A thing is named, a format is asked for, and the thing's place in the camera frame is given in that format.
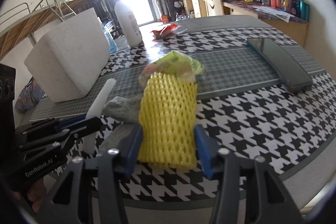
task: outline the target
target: patterned fabric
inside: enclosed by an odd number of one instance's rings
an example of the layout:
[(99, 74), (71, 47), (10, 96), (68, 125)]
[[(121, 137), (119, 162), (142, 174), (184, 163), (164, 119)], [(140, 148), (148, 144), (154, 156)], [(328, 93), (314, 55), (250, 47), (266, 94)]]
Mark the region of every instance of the patterned fabric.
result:
[[(244, 90), (234, 92), (242, 83), (242, 77), (237, 77), (236, 71), (228, 76), (230, 70), (225, 69), (233, 69), (235, 62), (243, 62), (242, 56), (235, 56), (236, 52), (245, 54), (249, 67), (263, 67), (257, 54), (249, 52), (246, 47), (246, 37), (275, 38), (308, 72), (314, 73), (312, 88), (290, 94), (281, 84), (265, 82), (259, 88), (251, 88), (248, 85)], [(213, 81), (216, 84), (205, 88), (202, 85), (206, 85), (206, 81), (199, 83), (199, 87), (204, 90), (211, 87), (212, 90), (197, 101), (197, 123), (201, 124), (212, 138), (237, 155), (251, 159), (263, 155), (278, 174), (284, 175), (286, 172), (303, 168), (304, 164), (307, 164), (303, 160), (313, 159), (314, 152), (330, 137), (334, 137), (336, 83), (305, 50), (276, 29), (205, 31), (165, 39), (149, 49), (140, 45), (128, 52), (119, 52), (112, 56), (102, 75), (112, 75), (114, 78), (123, 75), (123, 79), (126, 80), (129, 75), (124, 73), (132, 71), (133, 66), (133, 71), (137, 71), (141, 69), (139, 64), (144, 66), (171, 49), (207, 62), (204, 65), (209, 75), (215, 75)], [(223, 58), (220, 54), (227, 52), (230, 53), (225, 56), (227, 63), (217, 63)], [(263, 79), (260, 71), (255, 70), (255, 73), (261, 77), (257, 81)], [(265, 75), (265, 79), (276, 77), (267, 73)], [(227, 90), (227, 82), (230, 82), (229, 92), (218, 95), (215, 89), (224, 87), (224, 90)], [(85, 154), (82, 151), (82, 140), (78, 140), (68, 155), (68, 161), (78, 155), (85, 158), (94, 157), (98, 152), (97, 147), (121, 124), (110, 117), (102, 116), (101, 119), (104, 126), (96, 135), (95, 154)], [(61, 173), (63, 168), (64, 166), (59, 167), (57, 174)], [(120, 188), (126, 199), (168, 203), (214, 198), (217, 186), (217, 180), (204, 177), (199, 161), (197, 167), (192, 170), (161, 169), (138, 163), (132, 178), (120, 181)], [(241, 189), (244, 189), (244, 178), (241, 178)]]

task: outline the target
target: screw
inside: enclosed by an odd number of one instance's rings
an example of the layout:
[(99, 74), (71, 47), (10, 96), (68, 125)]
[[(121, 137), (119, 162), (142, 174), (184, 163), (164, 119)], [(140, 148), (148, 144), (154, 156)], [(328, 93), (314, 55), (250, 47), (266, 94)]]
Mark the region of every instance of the screw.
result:
[(111, 148), (109, 151), (107, 151), (109, 155), (117, 155), (119, 154), (119, 149), (117, 148)]
[(260, 164), (262, 164), (263, 162), (265, 162), (265, 158), (263, 156), (256, 156), (254, 158), (254, 160)]
[(74, 158), (72, 159), (72, 162), (73, 162), (74, 164), (79, 164), (79, 163), (82, 162), (82, 161), (83, 161), (83, 157), (80, 157), (80, 156), (74, 157)]
[(218, 149), (218, 153), (221, 154), (221, 155), (229, 155), (230, 150), (223, 147), (223, 148)]

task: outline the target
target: white bottle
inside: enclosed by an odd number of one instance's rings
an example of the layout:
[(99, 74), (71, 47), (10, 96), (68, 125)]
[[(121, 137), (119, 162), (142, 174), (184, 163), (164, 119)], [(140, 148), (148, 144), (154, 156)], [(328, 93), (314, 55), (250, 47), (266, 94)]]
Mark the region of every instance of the white bottle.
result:
[(121, 0), (114, 7), (119, 24), (130, 47), (136, 47), (142, 42), (142, 35), (132, 9)]

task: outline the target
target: chair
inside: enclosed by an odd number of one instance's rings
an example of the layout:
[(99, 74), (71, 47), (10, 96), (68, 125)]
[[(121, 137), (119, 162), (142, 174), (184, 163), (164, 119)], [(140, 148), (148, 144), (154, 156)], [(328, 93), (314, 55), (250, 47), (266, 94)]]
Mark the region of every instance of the chair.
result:
[(110, 58), (94, 8), (46, 33), (24, 64), (53, 102), (85, 97)]
[(205, 0), (209, 17), (224, 15), (222, 0)]

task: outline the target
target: yellow foam fruit net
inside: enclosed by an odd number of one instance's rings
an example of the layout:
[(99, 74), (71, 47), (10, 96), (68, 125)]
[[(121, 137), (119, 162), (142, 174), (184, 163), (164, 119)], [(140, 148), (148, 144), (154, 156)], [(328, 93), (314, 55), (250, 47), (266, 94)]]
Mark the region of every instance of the yellow foam fruit net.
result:
[(196, 95), (196, 84), (173, 75), (151, 75), (139, 112), (143, 129), (139, 161), (171, 168), (196, 166)]

